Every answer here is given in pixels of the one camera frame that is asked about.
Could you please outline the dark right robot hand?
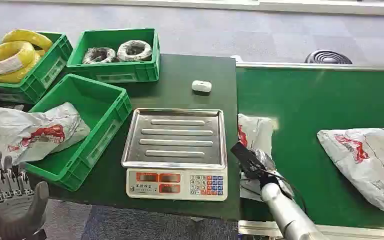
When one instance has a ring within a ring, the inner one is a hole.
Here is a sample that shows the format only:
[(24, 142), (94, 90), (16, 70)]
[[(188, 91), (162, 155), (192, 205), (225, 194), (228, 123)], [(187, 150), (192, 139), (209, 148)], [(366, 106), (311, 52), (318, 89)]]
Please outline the dark right robot hand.
[(239, 160), (244, 175), (250, 180), (257, 180), (260, 189), (268, 183), (279, 184), (274, 174), (274, 161), (267, 153), (260, 149), (250, 150), (240, 141), (230, 151)]

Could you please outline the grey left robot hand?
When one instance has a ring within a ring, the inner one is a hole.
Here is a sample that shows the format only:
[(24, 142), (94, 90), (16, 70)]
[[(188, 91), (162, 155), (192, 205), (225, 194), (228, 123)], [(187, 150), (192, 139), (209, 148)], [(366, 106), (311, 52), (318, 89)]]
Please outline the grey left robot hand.
[(46, 240), (49, 185), (31, 186), (22, 163), (0, 152), (0, 240)]

